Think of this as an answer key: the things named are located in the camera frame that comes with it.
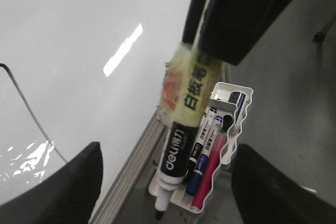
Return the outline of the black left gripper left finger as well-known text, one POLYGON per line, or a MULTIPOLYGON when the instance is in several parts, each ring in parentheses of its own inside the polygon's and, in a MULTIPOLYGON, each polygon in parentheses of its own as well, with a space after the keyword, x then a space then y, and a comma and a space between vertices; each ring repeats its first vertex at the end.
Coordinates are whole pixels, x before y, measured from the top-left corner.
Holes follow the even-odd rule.
POLYGON ((91 142, 45 181, 1 205, 1 223, 88 223, 101 193, 103 159, 91 142))

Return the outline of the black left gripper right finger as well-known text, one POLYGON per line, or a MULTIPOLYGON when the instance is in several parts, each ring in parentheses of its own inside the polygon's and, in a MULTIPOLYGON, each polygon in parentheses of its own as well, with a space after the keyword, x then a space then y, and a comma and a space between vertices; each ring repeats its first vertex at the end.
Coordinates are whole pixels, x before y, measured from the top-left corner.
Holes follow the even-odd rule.
POLYGON ((240 144, 231 187, 244 223, 335 223, 335 207, 240 144))

